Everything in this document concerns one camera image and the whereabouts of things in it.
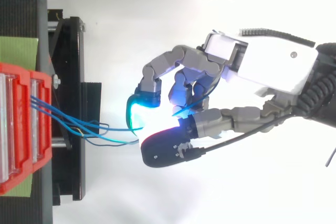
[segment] blue led light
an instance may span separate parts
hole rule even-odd
[[[157,108],[148,108],[134,103],[131,107],[131,125],[132,127],[143,127],[142,130],[136,131],[140,143],[148,136],[179,126],[179,119],[171,116],[169,106],[160,106]]]

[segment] white background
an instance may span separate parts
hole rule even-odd
[[[85,81],[102,82],[101,120],[115,127],[126,126],[126,101],[143,65],[175,45],[202,44],[212,29],[265,27],[318,43],[336,38],[334,0],[49,0],[49,8],[86,23]],[[162,100],[173,75],[163,78]],[[261,104],[224,81],[211,97],[211,107]],[[146,167],[138,146],[87,145],[86,196],[62,197],[54,223],[336,223],[336,160],[324,166],[335,135],[333,128],[291,119],[161,169]]]

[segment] black panel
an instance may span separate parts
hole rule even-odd
[[[37,0],[0,0],[0,36],[37,38]]]
[[[82,117],[84,121],[100,121],[101,83],[82,82]],[[99,129],[92,128],[99,134]]]
[[[60,109],[81,120],[99,120],[101,86],[95,98],[88,92],[91,86],[83,84],[83,33],[82,21],[78,17],[60,20],[55,32],[49,33],[54,51],[51,60],[55,73],[61,79],[61,85],[55,90],[53,102]],[[94,102],[91,108],[87,104]],[[53,121],[52,135],[62,136],[57,122]],[[53,148],[53,190],[54,204],[59,204],[59,195],[72,195],[73,200],[82,200],[85,196],[85,141],[70,134],[71,148]]]

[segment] red storage container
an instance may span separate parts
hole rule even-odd
[[[0,63],[0,195],[33,172],[30,73]]]
[[[51,77],[45,73],[31,71],[30,91],[31,95],[51,104]],[[33,172],[35,172],[46,165],[52,157],[51,117],[35,109],[32,109],[31,113]]]

